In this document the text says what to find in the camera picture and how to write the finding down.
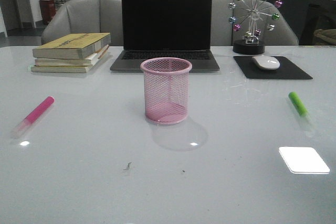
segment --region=black laptop screen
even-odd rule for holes
[[[125,50],[210,49],[212,0],[122,0]]]

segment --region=mouse pad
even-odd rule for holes
[[[284,56],[274,56],[280,62],[276,70],[262,70],[252,61],[252,56],[234,56],[244,75],[250,79],[311,80],[312,76],[304,72]]]

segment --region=white mouse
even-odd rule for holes
[[[280,67],[280,62],[273,56],[257,55],[252,56],[252,60],[260,69],[275,70]]]

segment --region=marker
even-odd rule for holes
[[[306,109],[306,107],[301,102],[298,94],[296,94],[295,92],[290,92],[288,94],[288,97],[289,97],[290,101],[292,102],[292,104],[294,105],[295,109],[297,110],[297,112],[299,113],[300,116],[308,115],[308,110]]]
[[[26,116],[13,130],[12,137],[19,138],[26,130],[49,108],[55,99],[47,97],[39,106],[37,106],[29,115]]]
[[[312,122],[312,119],[308,113],[308,110],[306,109],[305,105],[299,98],[298,94],[295,92],[290,92],[288,94],[288,97],[292,104],[294,105],[296,111],[299,113],[300,117],[303,120],[300,120],[299,124],[301,128],[307,133],[309,133],[307,136],[313,137],[315,135],[315,127]]]

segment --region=gray office chair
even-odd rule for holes
[[[250,3],[251,0],[244,0],[245,3]],[[212,1],[212,23],[211,23],[211,45],[212,46],[231,46],[233,41],[242,39],[244,33],[248,30],[248,21],[245,21],[239,31],[232,30],[232,24],[228,22],[229,17],[240,17],[246,14],[240,8],[230,10],[228,4],[235,2],[237,7],[246,8],[242,1],[234,0],[213,0]],[[280,14],[279,9],[275,8],[271,3],[264,2],[262,4],[265,8],[263,12],[267,14],[277,13],[280,18],[272,20],[269,16],[262,16],[265,22],[258,21],[258,28],[264,31],[260,35],[260,39],[264,41],[266,46],[297,46],[299,45],[298,37],[289,27],[283,16]],[[266,29],[268,23],[275,25],[273,31]]]
[[[41,36],[42,44],[70,33],[111,33],[112,46],[123,45],[121,0],[70,0],[56,12]]]

